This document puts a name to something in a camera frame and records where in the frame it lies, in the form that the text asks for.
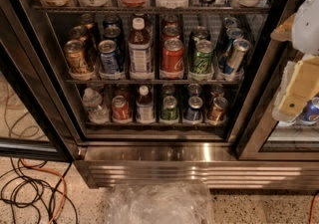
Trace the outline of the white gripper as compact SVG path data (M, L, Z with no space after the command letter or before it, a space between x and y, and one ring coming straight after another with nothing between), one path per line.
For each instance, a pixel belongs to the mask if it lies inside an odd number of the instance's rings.
M293 47L311 55L319 54L319 0L305 0L270 37L279 42L292 41ZM319 56L304 56L289 61L277 92L272 117L278 121L297 118L306 104L319 93Z

